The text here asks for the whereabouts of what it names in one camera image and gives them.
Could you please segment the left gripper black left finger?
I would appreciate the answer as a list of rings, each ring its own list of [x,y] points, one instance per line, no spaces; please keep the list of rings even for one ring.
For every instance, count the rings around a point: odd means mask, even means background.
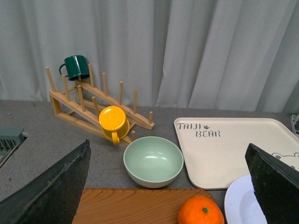
[[[90,141],[0,202],[2,224],[70,224],[76,215],[90,166]]]

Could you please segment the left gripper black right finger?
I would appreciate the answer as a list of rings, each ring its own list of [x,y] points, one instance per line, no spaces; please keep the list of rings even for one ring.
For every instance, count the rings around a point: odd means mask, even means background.
[[[245,160],[254,194],[269,224],[299,222],[299,172],[250,143]]]

